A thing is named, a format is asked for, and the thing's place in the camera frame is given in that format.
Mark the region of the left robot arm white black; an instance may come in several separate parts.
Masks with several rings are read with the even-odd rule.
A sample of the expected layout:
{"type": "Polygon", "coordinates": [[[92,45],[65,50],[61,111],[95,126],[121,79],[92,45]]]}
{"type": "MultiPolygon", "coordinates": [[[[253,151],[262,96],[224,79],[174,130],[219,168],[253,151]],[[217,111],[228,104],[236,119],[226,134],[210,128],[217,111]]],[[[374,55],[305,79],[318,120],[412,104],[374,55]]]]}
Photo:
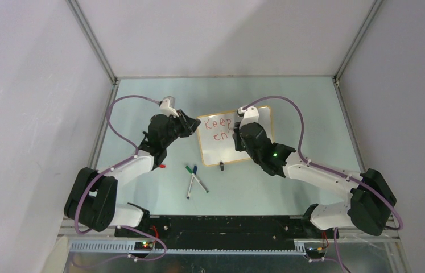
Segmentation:
{"type": "Polygon", "coordinates": [[[138,176],[157,169],[172,142],[190,137],[200,125],[201,120],[182,110],[176,116],[154,115],[137,154],[103,171],[89,167],[79,170],[64,215],[97,232],[109,226],[128,226],[137,237],[146,236],[151,229],[150,220],[144,217],[147,210],[132,203],[118,203],[118,191],[138,176]]]}

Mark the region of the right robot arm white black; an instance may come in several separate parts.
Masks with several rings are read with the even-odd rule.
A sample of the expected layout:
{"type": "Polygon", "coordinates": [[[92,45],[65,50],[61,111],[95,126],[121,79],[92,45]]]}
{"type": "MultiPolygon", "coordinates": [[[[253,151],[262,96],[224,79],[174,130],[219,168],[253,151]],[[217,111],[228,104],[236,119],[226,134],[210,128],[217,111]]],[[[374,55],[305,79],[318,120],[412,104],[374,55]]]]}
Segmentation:
{"type": "Polygon", "coordinates": [[[308,207],[302,222],[306,236],[316,238],[331,228],[357,228],[379,236],[388,228],[390,209],[397,199],[377,170],[359,173],[319,168],[301,158],[296,149],[273,143],[256,122],[243,126],[235,123],[233,139],[236,151],[245,151],[268,175],[304,181],[340,198],[334,204],[308,207]]]}

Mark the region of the whiteboard with orange frame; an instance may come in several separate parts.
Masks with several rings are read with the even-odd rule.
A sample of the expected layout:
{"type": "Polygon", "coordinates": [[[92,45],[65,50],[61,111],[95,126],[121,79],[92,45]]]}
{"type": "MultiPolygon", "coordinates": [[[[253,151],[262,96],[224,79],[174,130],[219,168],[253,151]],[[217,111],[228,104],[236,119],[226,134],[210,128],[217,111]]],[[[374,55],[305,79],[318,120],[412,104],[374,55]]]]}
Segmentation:
{"type": "Polygon", "coordinates": [[[236,111],[202,115],[198,119],[201,120],[197,135],[203,165],[212,167],[250,159],[245,151],[235,150],[233,127],[242,119],[236,111]]]}

